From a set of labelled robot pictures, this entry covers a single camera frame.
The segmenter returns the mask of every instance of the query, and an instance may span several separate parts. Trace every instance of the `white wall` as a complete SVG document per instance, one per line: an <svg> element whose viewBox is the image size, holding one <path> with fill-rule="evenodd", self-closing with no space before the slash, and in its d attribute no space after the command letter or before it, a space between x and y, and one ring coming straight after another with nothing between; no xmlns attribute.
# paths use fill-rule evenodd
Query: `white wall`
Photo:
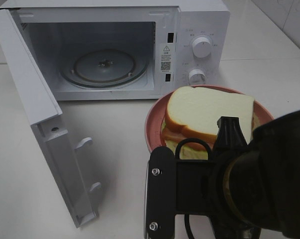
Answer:
<svg viewBox="0 0 300 239"><path fill-rule="evenodd" d="M252 0L300 48L300 0Z"/></svg>

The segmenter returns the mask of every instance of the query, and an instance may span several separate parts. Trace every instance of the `red plate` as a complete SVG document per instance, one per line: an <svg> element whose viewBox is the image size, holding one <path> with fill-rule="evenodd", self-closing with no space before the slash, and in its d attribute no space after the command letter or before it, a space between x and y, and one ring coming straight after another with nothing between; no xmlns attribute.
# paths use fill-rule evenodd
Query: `red plate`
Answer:
<svg viewBox="0 0 300 239"><path fill-rule="evenodd" d="M212 85L197 85L193 87L206 87L210 89L215 89L219 91L229 92L229 93L239 93L236 90L221 86L212 86ZM159 146L165 146L164 140L161 139L161 125L164 119L166 105L170 99L170 96L173 92L160 98L150 109L146 124L145 124L145 135L148 149L150 152ZM260 103L254 101L254 113L258 117L260 124L265 124L272 121L274 118Z"/></svg>

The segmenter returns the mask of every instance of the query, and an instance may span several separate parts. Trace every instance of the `microwave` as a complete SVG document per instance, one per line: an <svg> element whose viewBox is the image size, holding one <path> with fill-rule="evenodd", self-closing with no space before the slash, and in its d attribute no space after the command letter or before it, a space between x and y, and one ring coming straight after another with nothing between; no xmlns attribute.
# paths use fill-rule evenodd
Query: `microwave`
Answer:
<svg viewBox="0 0 300 239"><path fill-rule="evenodd" d="M8 0L0 44L76 227L97 217L57 101L157 99L213 84L229 21L221 0Z"/></svg>

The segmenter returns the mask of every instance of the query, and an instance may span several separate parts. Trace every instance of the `white bread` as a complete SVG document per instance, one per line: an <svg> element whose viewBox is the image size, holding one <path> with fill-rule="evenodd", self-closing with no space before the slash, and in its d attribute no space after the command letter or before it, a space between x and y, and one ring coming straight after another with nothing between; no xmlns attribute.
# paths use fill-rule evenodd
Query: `white bread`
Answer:
<svg viewBox="0 0 300 239"><path fill-rule="evenodd" d="M254 98L205 87L181 87L170 97L165 113L166 127L185 137L213 144L221 116L238 117L243 136L251 140Z"/></svg>

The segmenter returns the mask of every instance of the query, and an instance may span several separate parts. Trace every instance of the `control knob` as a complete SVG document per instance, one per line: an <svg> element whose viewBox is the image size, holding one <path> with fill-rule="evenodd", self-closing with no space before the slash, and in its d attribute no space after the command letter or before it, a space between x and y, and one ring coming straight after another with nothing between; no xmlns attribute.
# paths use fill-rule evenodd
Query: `control knob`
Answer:
<svg viewBox="0 0 300 239"><path fill-rule="evenodd" d="M189 72L190 85L205 84L205 74L200 69L193 69Z"/></svg>
<svg viewBox="0 0 300 239"><path fill-rule="evenodd" d="M212 40L208 36L199 36L192 42L193 54L198 58L207 57L212 50Z"/></svg>

